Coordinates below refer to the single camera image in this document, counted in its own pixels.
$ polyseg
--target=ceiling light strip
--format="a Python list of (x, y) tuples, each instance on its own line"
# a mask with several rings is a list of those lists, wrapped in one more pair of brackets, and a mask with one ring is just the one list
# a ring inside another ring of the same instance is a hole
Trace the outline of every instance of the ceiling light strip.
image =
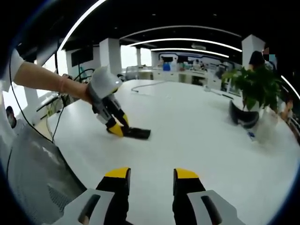
[(295, 94), (297, 95), (298, 99), (300, 100), (300, 96), (298, 94), (298, 92), (296, 91), (296, 89), (290, 84), (290, 82), (288, 82), (288, 80), (284, 77), (281, 76), (281, 78), (291, 87), (291, 89), (295, 92)]
[(213, 28), (213, 27), (204, 27), (204, 26), (196, 26), (196, 25), (175, 25), (175, 26), (155, 27), (155, 28), (151, 28), (151, 29), (147, 29), (147, 30), (141, 30), (141, 31), (138, 31), (138, 32), (135, 32), (135, 33), (132, 33), (132, 34), (128, 34), (126, 36), (123, 36), (120, 39), (124, 39), (124, 38), (127, 38), (127, 37), (131, 36), (131, 35), (140, 34), (140, 33), (147, 32), (147, 31), (167, 29), (167, 28), (178, 28), (178, 27), (203, 28), (203, 29), (209, 29), (209, 30), (217, 30), (217, 31), (220, 31), (220, 32), (224, 32), (224, 33), (227, 33), (227, 34), (231, 34), (231, 35), (237, 36), (239, 38), (242, 37), (239, 34), (235, 34), (235, 33), (232, 33), (232, 32), (226, 31), (226, 30), (222, 30), (222, 29), (218, 29), (218, 28)]
[(155, 48), (155, 49), (151, 49), (151, 51), (192, 51), (192, 52), (209, 53), (209, 54), (214, 54), (214, 55), (219, 55), (219, 56), (229, 58), (228, 55), (223, 55), (220, 53), (210, 52), (210, 51), (206, 51), (206, 50), (197, 50), (197, 49), (192, 49), (192, 48)]
[(67, 33), (66, 37), (63, 39), (60, 47), (58, 48), (58, 51), (61, 51), (70, 36), (73, 34), (73, 32), (76, 30), (76, 28), (82, 23), (82, 21), (91, 13), (93, 12), (98, 6), (100, 6), (103, 2), (106, 0), (99, 0), (97, 1), (94, 5), (92, 5), (78, 20), (77, 22), (73, 25), (73, 27), (69, 30)]
[(141, 41), (141, 42), (130, 44), (128, 46), (135, 46), (135, 45), (141, 45), (141, 44), (145, 44), (145, 43), (158, 42), (158, 41), (197, 41), (197, 42), (205, 42), (205, 43), (220, 45), (220, 46), (223, 46), (223, 47), (231, 48), (231, 49), (234, 49), (236, 51), (242, 52), (241, 49), (232, 47), (230, 45), (225, 45), (225, 44), (215, 42), (215, 41), (208, 41), (208, 40), (202, 40), (202, 39), (193, 39), (193, 38), (163, 38), (163, 39), (155, 39), (155, 40), (150, 40), (150, 41)]

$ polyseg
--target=curved led light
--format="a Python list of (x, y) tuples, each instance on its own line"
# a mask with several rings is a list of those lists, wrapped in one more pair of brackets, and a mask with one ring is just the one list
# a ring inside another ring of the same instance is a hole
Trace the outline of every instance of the curved led light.
[(284, 76), (281, 76), (281, 78), (291, 87), (291, 89), (295, 92), (298, 99), (300, 100), (300, 96), (299, 96), (298, 92), (296, 91), (296, 89), (288, 82), (288, 80)]
[(76, 30), (76, 28), (81, 24), (81, 22), (91, 13), (93, 12), (98, 6), (100, 6), (103, 2), (106, 0), (99, 0), (94, 5), (92, 5), (80, 18), (77, 20), (77, 22), (73, 25), (73, 27), (69, 30), (66, 37), (62, 41), (60, 47), (58, 48), (58, 51), (61, 51), (64, 45), (66, 44), (67, 40), (70, 38), (70, 36), (73, 34), (73, 32)]
[(174, 51), (174, 50), (209, 53), (209, 54), (214, 54), (214, 55), (219, 55), (219, 56), (229, 58), (228, 55), (223, 55), (220, 53), (210, 52), (210, 51), (206, 51), (206, 50), (192, 49), (192, 48), (155, 48), (155, 49), (151, 49), (151, 51)]
[(208, 40), (202, 40), (202, 39), (193, 39), (193, 38), (164, 38), (164, 39), (155, 39), (155, 40), (150, 40), (150, 41), (141, 41), (141, 42), (133, 43), (133, 44), (130, 44), (128, 46), (135, 46), (135, 45), (141, 45), (141, 44), (145, 44), (145, 43), (158, 42), (158, 41), (198, 41), (198, 42), (205, 42), (205, 43), (220, 45), (220, 46), (223, 46), (223, 47), (231, 48), (231, 49), (234, 49), (236, 51), (242, 52), (241, 49), (232, 47), (230, 45), (225, 45), (225, 44), (222, 44), (222, 43), (219, 43), (219, 42), (215, 42), (215, 41), (208, 41)]

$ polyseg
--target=black ceiling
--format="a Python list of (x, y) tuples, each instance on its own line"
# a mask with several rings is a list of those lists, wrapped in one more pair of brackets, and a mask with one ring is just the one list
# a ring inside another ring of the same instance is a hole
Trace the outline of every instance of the black ceiling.
[[(47, 38), (64, 38), (77, 19), (95, 0), (54, 0), (51, 6), (37, 18), (18, 46), (21, 55), (34, 52), (34, 48)], [(163, 26), (192, 25), (207, 28), (172, 27), (134, 34), (121, 39), (121, 44), (160, 38), (196, 38), (216, 41), (241, 49), (241, 41), (253, 34), (271, 43), (282, 43), (293, 37), (295, 31), (283, 21), (296, 22), (296, 14), (284, 15), (271, 10), (241, 10), (228, 8), (214, 10), (200, 1), (186, 0), (175, 3), (169, 0), (107, 0), (95, 9), (75, 30), (65, 45), (66, 50), (98, 45), (105, 38), (122, 38), (132, 33)], [(228, 31), (237, 35), (222, 32)], [(147, 48), (191, 48), (191, 42), (168, 41), (141, 45)], [(238, 51), (206, 43), (198, 43), (207, 51), (229, 55), (229, 60), (241, 63)]]

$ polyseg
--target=white table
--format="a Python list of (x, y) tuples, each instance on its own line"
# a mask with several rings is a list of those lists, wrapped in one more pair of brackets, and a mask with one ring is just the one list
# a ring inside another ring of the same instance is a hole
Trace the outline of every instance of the white table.
[[(150, 83), (157, 81), (128, 81), (116, 93), (130, 125), (151, 129), (147, 141), (107, 133), (81, 100), (65, 108), (55, 143), (81, 182), (95, 188), (106, 172), (129, 166), (127, 220), (173, 225), (173, 169), (181, 167), (197, 173), (207, 190), (235, 206), (244, 223), (266, 225), (285, 200), (299, 166), (300, 147), (288, 126), (280, 121), (273, 148), (261, 146), (231, 123), (230, 99), (177, 82), (130, 91)], [(49, 118), (52, 132), (57, 119), (58, 114)]]

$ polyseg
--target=green leaves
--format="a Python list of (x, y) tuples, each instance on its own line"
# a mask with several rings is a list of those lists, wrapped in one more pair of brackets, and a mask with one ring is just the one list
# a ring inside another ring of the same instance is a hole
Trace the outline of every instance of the green leaves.
[(263, 65), (254, 71), (245, 68), (232, 70), (222, 76), (222, 80), (225, 79), (231, 79), (232, 86), (242, 91), (247, 109), (251, 110), (258, 102), (260, 107), (277, 110), (281, 81), (269, 67)]

